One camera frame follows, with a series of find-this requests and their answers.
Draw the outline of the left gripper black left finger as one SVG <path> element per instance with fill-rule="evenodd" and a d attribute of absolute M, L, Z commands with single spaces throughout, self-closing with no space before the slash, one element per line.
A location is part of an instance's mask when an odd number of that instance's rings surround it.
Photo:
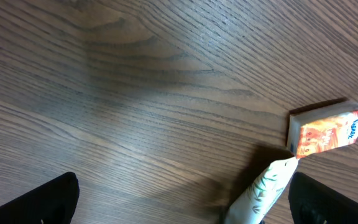
<path fill-rule="evenodd" d="M 61 176 L 0 206 L 0 224 L 70 224 L 80 188 L 76 174 Z"/>

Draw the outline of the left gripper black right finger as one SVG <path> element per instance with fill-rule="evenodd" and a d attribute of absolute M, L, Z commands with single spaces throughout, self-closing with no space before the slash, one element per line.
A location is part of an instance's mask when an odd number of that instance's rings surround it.
<path fill-rule="evenodd" d="M 296 172 L 288 194 L 295 224 L 358 224 L 358 203 L 302 172 Z"/>

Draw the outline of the white Pantene conditioner tube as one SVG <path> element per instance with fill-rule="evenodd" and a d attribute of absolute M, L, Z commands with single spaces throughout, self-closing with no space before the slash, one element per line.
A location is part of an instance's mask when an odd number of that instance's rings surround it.
<path fill-rule="evenodd" d="M 225 224 L 259 224 L 281 196 L 298 167 L 295 157 L 276 160 L 229 207 Z"/>

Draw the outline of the small orange snack packet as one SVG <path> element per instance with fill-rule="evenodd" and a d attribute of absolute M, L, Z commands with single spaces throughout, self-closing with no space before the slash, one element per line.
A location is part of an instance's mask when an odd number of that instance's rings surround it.
<path fill-rule="evenodd" d="M 358 103 L 343 101 L 289 117 L 287 148 L 301 159 L 354 144 L 358 138 Z"/>

